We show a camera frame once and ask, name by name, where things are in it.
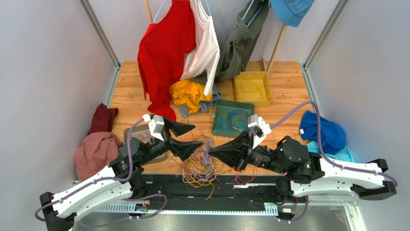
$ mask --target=yellow bin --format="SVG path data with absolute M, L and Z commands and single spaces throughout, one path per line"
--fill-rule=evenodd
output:
M 272 96 L 265 71 L 241 72 L 232 81 L 235 101 L 253 103 L 255 107 L 269 107 Z

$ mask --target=blue bucket hat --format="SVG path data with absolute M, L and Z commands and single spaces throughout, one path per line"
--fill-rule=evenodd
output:
M 314 0 L 270 0 L 277 17 L 286 25 L 297 27 Z

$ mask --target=wooden floor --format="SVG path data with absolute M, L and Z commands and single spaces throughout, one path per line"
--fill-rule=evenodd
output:
M 262 71 L 262 62 L 249 62 L 246 70 Z M 298 62 L 275 62 L 273 64 L 272 71 L 269 74 L 269 83 L 272 94 L 272 103 L 270 107 L 260 107 L 255 109 L 255 113 L 263 117 L 263 119 L 269 124 L 274 124 L 297 105 L 303 101 L 309 100 L 308 91 Z M 217 88 L 222 92 L 223 99 L 233 100 L 231 81 L 218 83 Z M 149 104 L 150 101 L 144 100 L 141 78 L 138 71 L 138 63 L 124 62 L 115 89 L 114 98 L 111 103 L 112 108 L 116 107 L 119 109 L 119 114 L 114 124 L 113 133 L 115 133 L 121 141 L 124 140 L 125 129 L 131 127 L 142 117 L 143 114 L 151 114 L 147 110 Z M 201 132 L 204 135 L 211 134 L 210 126 L 212 126 L 212 115 L 215 112 L 215 107 L 209 109 L 206 113 L 199 113 L 185 119 L 182 118 L 176 106 L 171 105 L 171 108 L 175 111 L 178 122 L 188 123 L 189 120 L 189 123 L 196 125 L 197 128 L 192 131 L 194 136 L 200 135 Z M 307 142 L 302 141 L 299 135 L 299 123 L 303 113 L 306 110 L 311 110 L 311 107 L 306 105 L 294 113 L 293 116 L 287 119 L 280 126 L 276 127 L 272 131 L 272 134 L 268 135 L 261 145 L 267 145 L 268 147 L 274 149 L 276 148 L 277 142 L 286 135 L 289 135 L 292 138 L 301 141 L 301 143 L 306 144 Z M 183 136 L 177 137 L 176 139 L 179 141 L 189 141 L 192 139 L 192 134 L 187 133 Z M 225 143 L 227 141 L 228 139 L 220 139 L 221 143 Z M 166 161 L 144 165 L 144 172 L 180 174 L 181 160 L 177 157 L 172 157 L 171 159 L 171 157 L 172 155 L 168 154 Z M 235 174 L 222 162 L 217 163 L 217 169 L 220 169 L 219 173 Z M 246 171 L 242 174 L 251 175 L 253 170 L 253 167 L 247 167 Z M 258 175 L 275 174 L 261 168 L 257 168 L 256 173 Z

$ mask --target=yellow cloth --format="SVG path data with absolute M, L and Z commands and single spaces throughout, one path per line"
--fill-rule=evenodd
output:
M 176 106 L 187 106 L 188 113 L 198 113 L 201 101 L 211 101 L 212 94 L 204 95 L 205 85 L 191 82 L 189 79 L 178 81 L 169 87 L 172 102 Z

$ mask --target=wooden rack leg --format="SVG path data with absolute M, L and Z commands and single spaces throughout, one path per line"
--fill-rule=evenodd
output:
M 148 21 L 151 24 L 153 23 L 153 16 L 151 14 L 151 8 L 150 8 L 150 4 L 148 3 L 148 0 L 144 0 L 144 5 L 145 5 L 145 11 L 147 12 Z
M 270 70 L 272 69 L 273 61 L 275 61 L 276 55 L 278 54 L 278 50 L 279 50 L 279 47 L 281 46 L 282 39 L 283 39 L 283 36 L 285 35 L 286 28 L 287 28 L 287 25 L 283 24 L 278 40 L 276 40 L 276 45 L 275 45 L 275 48 L 273 49 L 272 56 L 270 57 L 268 69 L 266 70 L 268 76 L 269 76 Z

